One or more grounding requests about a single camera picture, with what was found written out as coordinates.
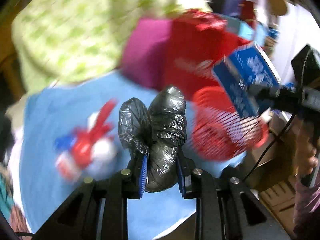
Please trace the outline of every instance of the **patterned fabric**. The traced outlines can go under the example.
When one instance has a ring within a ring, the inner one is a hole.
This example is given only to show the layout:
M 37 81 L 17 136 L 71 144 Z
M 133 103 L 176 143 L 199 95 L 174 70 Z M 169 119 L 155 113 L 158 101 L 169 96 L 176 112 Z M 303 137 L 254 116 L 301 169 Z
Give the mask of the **patterned fabric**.
M 204 0 L 32 0 L 12 24 L 29 93 L 54 80 L 80 82 L 114 69 L 142 16 L 174 17 Z

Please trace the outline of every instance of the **silver screw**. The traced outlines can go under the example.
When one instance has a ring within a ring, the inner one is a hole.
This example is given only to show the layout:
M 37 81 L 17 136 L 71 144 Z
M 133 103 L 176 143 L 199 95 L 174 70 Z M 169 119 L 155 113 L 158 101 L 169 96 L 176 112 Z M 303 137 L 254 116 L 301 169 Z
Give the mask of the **silver screw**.
M 93 182 L 93 178 L 91 177 L 85 177 L 84 180 L 83 180 L 84 183 L 91 183 Z
M 122 169 L 122 170 L 121 170 L 121 174 L 122 174 L 122 175 L 129 175 L 130 172 L 131 172 L 131 171 L 130 171 L 129 169 Z
M 203 170 L 196 168 L 193 170 L 193 173 L 196 175 L 201 175 L 203 173 Z
M 240 181 L 239 181 L 239 179 L 238 179 L 237 177 L 232 177 L 232 178 L 230 179 L 230 182 L 231 182 L 232 184 L 238 184 Z

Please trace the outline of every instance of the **red plastic basket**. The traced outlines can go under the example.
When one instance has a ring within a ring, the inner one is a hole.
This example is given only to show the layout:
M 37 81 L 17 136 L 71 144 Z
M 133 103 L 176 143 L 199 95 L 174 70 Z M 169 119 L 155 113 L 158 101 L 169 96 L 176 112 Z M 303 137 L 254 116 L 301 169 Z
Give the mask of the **red plastic basket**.
M 226 161 L 260 147 L 268 127 L 260 117 L 240 118 L 222 87 L 205 87 L 193 95 L 196 107 L 193 146 L 204 159 Z

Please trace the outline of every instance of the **blue tablecloth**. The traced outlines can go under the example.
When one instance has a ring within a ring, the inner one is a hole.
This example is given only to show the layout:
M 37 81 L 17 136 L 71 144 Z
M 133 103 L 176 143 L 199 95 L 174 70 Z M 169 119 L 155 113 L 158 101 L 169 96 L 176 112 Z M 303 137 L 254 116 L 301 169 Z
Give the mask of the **blue tablecloth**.
M 127 166 L 128 151 L 122 149 L 117 136 L 117 123 L 121 104 L 132 97 L 139 98 L 148 107 L 157 92 L 142 88 L 122 77 L 119 72 L 87 82 L 72 89 L 52 88 L 31 96 L 25 108 L 24 142 L 20 160 L 20 188 L 27 221 L 36 232 L 76 185 L 65 182 L 55 168 L 57 152 L 55 138 L 65 135 L 76 126 L 86 126 L 87 118 L 99 111 L 111 98 L 118 105 L 108 121 L 115 127 L 115 144 L 119 150 L 109 173 Z M 192 129 L 194 112 L 187 103 L 188 135 Z M 190 139 L 184 146 L 187 157 L 196 165 L 218 177 L 229 164 L 237 165 L 244 154 L 223 163 L 204 162 L 191 148 Z M 128 200 L 128 233 L 130 240 L 150 240 L 179 220 L 195 212 L 195 200 L 184 200 L 178 185 L 159 193 L 145 193 L 140 200 Z

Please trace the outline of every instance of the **pink sleeve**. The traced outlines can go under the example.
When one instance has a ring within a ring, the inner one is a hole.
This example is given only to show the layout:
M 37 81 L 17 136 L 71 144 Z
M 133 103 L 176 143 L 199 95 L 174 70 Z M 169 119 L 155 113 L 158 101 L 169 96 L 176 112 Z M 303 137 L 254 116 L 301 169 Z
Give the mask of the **pink sleeve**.
M 303 186 L 299 179 L 296 182 L 296 198 L 293 220 L 296 228 L 303 227 L 311 219 L 313 212 L 320 205 L 320 173 L 313 188 Z

